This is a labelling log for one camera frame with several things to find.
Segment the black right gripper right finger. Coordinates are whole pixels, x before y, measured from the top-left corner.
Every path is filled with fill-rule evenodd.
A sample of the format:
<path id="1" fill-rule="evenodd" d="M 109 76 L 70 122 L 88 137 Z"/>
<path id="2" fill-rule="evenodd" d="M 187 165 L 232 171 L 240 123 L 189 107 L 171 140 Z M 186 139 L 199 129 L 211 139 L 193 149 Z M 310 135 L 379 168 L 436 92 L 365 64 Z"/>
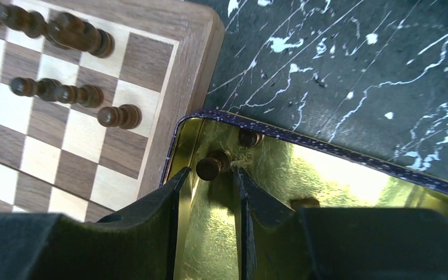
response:
<path id="1" fill-rule="evenodd" d="M 306 215 L 259 186 L 242 167 L 233 170 L 240 279 L 324 279 L 313 253 Z"/>

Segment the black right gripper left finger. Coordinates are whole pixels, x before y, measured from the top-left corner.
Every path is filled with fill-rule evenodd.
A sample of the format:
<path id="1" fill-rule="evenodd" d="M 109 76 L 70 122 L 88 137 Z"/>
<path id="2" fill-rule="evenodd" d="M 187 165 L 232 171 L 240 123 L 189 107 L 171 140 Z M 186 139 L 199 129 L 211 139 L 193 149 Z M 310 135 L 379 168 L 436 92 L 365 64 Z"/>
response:
<path id="1" fill-rule="evenodd" d="M 169 181 L 97 222 L 64 222 L 58 279 L 170 279 L 176 254 L 184 167 Z"/>

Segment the dark pawn chess piece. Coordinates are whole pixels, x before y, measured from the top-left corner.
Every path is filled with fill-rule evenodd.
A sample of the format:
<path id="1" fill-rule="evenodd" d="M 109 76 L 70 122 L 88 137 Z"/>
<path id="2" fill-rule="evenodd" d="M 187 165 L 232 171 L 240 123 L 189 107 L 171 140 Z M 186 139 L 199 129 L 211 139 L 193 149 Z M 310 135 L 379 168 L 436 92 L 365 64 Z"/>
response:
<path id="1" fill-rule="evenodd" d="M 133 104 L 103 107 L 97 114 L 97 120 L 104 127 L 119 127 L 123 130 L 131 130 L 141 123 L 142 112 Z"/>

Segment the dark knight chess piece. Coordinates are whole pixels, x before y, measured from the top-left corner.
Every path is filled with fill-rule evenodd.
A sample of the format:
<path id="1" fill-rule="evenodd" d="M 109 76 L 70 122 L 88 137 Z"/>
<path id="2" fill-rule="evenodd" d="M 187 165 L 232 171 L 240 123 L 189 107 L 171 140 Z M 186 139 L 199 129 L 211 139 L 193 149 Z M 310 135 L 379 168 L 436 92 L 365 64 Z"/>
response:
<path id="1" fill-rule="evenodd" d="M 47 23 L 47 34 L 59 45 L 99 58 L 109 57 L 115 47 L 110 33 L 68 12 L 58 13 Z"/>

